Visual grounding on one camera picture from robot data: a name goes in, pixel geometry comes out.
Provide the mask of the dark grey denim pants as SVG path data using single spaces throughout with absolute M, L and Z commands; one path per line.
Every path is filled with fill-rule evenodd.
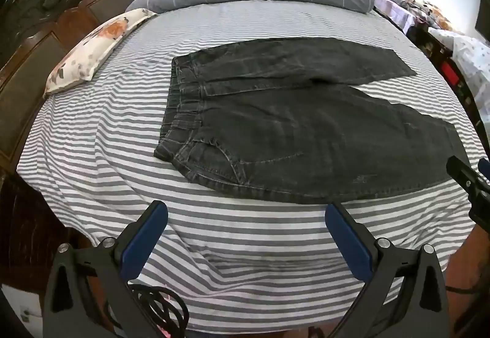
M 172 62 L 155 156 L 192 183 L 245 199 L 332 203 L 410 194 L 467 155 L 456 128 L 370 97 L 414 74 L 390 49 L 271 38 Z

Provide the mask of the white dotted cloth cover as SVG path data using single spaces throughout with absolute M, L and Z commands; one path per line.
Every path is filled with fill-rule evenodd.
M 463 73 L 476 102 L 483 125 L 489 128 L 489 46 L 457 32 L 429 28 L 428 32 L 453 52 L 452 59 Z

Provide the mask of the dark side cabinet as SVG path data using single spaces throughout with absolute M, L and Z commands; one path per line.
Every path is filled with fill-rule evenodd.
M 489 154 L 487 132 L 463 73 L 452 59 L 453 51 L 434 38 L 428 31 L 427 24 L 416 23 L 412 25 L 406 36 L 431 61 L 431 64 L 451 87 L 473 124 L 486 154 Z

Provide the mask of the floral white orange pillow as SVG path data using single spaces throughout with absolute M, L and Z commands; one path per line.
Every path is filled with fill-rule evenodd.
M 90 82 L 105 60 L 139 26 L 157 13 L 134 9 L 104 22 L 79 41 L 50 72 L 44 97 Z

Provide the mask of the dark carved wooden headboard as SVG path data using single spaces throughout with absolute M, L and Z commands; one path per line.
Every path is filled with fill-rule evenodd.
M 101 23 L 133 0 L 7 0 L 1 8 L 1 282 L 45 291 L 58 244 L 71 232 L 16 168 L 47 77 Z

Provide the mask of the black wall television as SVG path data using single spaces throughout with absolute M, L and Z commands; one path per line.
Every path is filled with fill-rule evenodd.
M 475 29 L 479 34 L 483 36 L 483 38 L 485 38 L 488 42 L 490 41 L 489 0 L 480 0 Z

